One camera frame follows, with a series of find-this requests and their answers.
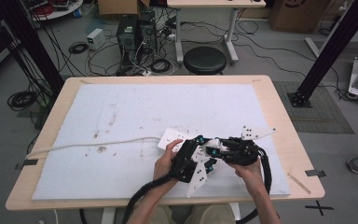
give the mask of white cable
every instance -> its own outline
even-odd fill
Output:
[[[54,214],[56,216],[56,224],[58,224],[58,215],[57,215],[57,211],[54,209]]]
[[[43,152],[50,152],[53,150],[58,150],[58,149],[63,149],[63,148],[67,148],[67,147],[97,147],[97,146],[103,146],[103,145],[112,145],[112,144],[120,144],[120,143],[129,143],[129,142],[135,142],[135,141],[139,141],[139,140],[145,140],[145,139],[161,139],[160,137],[156,137],[156,136],[146,136],[146,137],[139,137],[139,138],[132,138],[132,139],[126,139],[126,140],[117,140],[114,142],[105,142],[105,143],[85,143],[85,144],[73,144],[73,145],[68,145],[68,146],[62,146],[62,147],[53,147],[53,148],[48,148],[48,149],[42,149],[42,150],[38,150],[35,152],[31,152],[30,154],[28,154],[25,157],[25,160],[28,160],[28,158],[30,158],[31,156],[35,155],[35,154],[39,154],[39,153],[43,153]]]

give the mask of black stool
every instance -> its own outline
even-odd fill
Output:
[[[183,64],[190,73],[196,75],[223,75],[227,60],[225,54],[218,49],[196,47],[185,54]]]

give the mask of concrete floor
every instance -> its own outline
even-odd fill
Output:
[[[256,23],[259,26],[257,32],[249,36],[257,44],[266,48],[293,49],[314,59],[304,41],[304,37],[312,37],[317,41],[318,45],[321,45],[324,40],[324,36],[316,33],[303,35],[273,32],[270,30],[267,21],[256,21]],[[66,16],[51,21],[50,24],[62,47],[62,51],[66,55],[69,55],[67,49],[72,43],[85,41],[85,36],[93,29],[102,28],[107,33],[111,31],[113,34],[117,29],[116,21],[102,21],[96,16],[84,16],[79,19]],[[249,30],[255,28],[255,24],[250,21],[246,22],[244,26]],[[184,38],[188,40],[209,41],[216,39],[215,36],[202,28],[184,26],[183,30]],[[57,63],[57,57],[50,41],[47,39],[46,33],[43,29],[39,29],[38,33],[53,62]],[[313,61],[293,52],[261,49],[245,37],[239,37],[239,40],[235,43],[237,45],[251,46],[258,55],[273,58],[280,67],[287,70],[302,72],[306,75],[313,65]],[[184,50],[189,50],[197,45],[195,43],[184,43]],[[213,45],[224,50],[221,43]],[[168,52],[166,58],[174,60],[173,44],[168,44],[165,49]],[[229,65],[224,70],[225,75],[264,74],[270,76],[274,81],[301,81],[303,79],[300,74],[281,70],[271,59],[256,57],[250,47],[236,47],[236,51],[241,61],[234,66]],[[333,65],[337,70],[338,85],[341,89],[346,90],[349,86],[352,60],[356,56],[358,56],[358,43],[350,43]],[[85,71],[86,57],[87,53],[71,56],[71,62],[85,74],[90,72]],[[119,58],[118,48],[113,46],[101,51],[93,58],[92,62],[107,68],[117,63]],[[183,67],[173,74],[188,75],[189,73]],[[71,76],[71,73],[67,68],[64,68],[61,75]],[[336,81],[336,75],[330,70],[324,78],[324,84],[335,85]],[[20,174],[20,171],[15,170],[14,167],[16,163],[23,161],[29,143],[38,134],[29,118],[19,118],[19,113],[10,110],[7,106],[7,98],[11,94],[24,91],[27,87],[28,80],[25,75],[14,59],[10,56],[7,57],[0,64],[0,223],[33,224],[39,220],[45,220],[49,224],[55,222],[53,211],[11,212],[5,208],[7,197]],[[298,135],[315,169],[326,173],[326,177],[321,178],[325,196],[319,200],[319,203],[321,206],[332,207],[334,210],[323,210],[322,214],[318,209],[305,207],[306,205],[316,206],[315,201],[274,202],[282,223],[358,223],[358,175],[351,173],[345,165],[348,159],[358,155],[358,102],[338,100],[334,94],[334,89],[329,88],[328,90],[353,128],[354,134],[298,133]],[[247,214],[252,207],[251,203],[242,203],[241,213],[243,215]],[[183,220],[188,207],[175,207],[173,210],[175,219]],[[88,223],[100,223],[102,211],[102,208],[86,209],[85,215]],[[122,212],[120,209],[117,211],[117,223],[121,220]],[[60,210],[58,215],[60,223],[80,223],[78,210]]]

